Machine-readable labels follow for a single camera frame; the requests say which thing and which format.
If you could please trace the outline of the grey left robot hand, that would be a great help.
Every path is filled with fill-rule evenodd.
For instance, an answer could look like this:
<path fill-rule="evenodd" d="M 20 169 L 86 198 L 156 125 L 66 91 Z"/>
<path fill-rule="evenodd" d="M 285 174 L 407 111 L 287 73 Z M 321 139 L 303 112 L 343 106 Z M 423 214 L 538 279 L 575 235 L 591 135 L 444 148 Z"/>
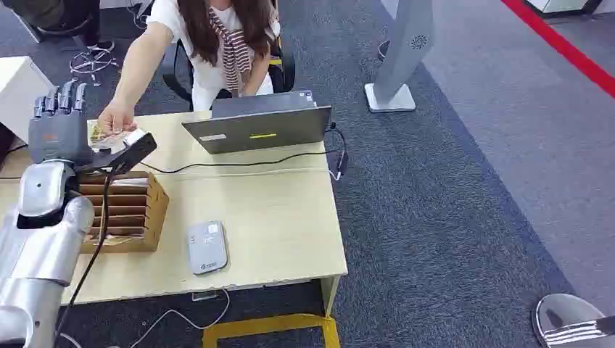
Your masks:
<path fill-rule="evenodd" d="M 87 83 L 76 79 L 56 86 L 35 100 L 28 126 L 28 151 L 34 163 L 67 160 L 76 165 L 92 162 L 88 145 Z"/>

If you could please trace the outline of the person's right hand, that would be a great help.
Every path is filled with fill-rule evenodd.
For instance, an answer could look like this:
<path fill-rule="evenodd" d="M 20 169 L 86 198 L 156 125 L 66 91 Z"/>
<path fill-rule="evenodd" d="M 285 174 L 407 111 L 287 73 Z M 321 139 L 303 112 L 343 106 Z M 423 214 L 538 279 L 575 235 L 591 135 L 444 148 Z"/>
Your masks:
<path fill-rule="evenodd" d="M 134 131 L 138 128 L 134 122 L 135 105 L 113 99 L 98 117 L 98 124 L 105 136 Z"/>

